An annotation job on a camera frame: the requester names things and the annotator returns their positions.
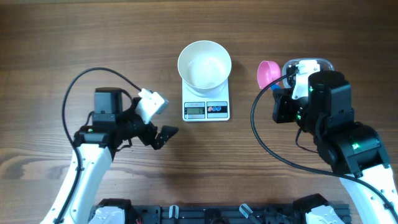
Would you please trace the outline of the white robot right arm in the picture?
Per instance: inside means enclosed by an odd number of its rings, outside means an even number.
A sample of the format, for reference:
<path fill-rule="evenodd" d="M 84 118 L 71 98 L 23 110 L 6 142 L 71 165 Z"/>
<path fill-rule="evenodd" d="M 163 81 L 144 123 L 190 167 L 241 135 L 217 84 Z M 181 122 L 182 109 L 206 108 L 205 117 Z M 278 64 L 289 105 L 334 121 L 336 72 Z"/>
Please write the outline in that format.
<path fill-rule="evenodd" d="M 351 85 L 340 72 L 311 74 L 304 96 L 293 88 L 272 91 L 276 123 L 298 124 L 313 136 L 318 155 L 344 186 L 363 223 L 397 223 L 397 189 L 387 150 L 380 135 L 354 120 Z"/>

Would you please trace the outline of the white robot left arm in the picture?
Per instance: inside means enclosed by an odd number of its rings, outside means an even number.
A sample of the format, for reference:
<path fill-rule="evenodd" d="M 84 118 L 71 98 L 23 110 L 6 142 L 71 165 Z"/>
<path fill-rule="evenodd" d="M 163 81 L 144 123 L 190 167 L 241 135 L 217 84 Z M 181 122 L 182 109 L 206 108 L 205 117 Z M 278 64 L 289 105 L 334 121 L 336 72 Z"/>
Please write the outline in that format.
<path fill-rule="evenodd" d="M 168 105 L 161 96 L 137 97 L 126 111 L 94 113 L 90 126 L 71 137 L 72 160 L 43 223 L 88 223 L 99 185 L 124 141 L 139 138 L 146 146 L 161 149 L 178 132 L 173 126 L 158 129 L 151 123 Z"/>

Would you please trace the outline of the pink scoop with blue handle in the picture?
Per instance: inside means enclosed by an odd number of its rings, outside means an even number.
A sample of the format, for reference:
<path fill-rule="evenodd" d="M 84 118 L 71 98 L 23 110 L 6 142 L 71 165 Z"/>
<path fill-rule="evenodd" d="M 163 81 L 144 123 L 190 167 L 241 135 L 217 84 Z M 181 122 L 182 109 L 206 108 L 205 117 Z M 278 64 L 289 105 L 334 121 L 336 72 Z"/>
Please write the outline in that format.
<path fill-rule="evenodd" d="M 281 76 L 280 67 L 276 62 L 264 60 L 259 64 L 257 69 L 257 84 L 260 89 L 263 89 Z"/>

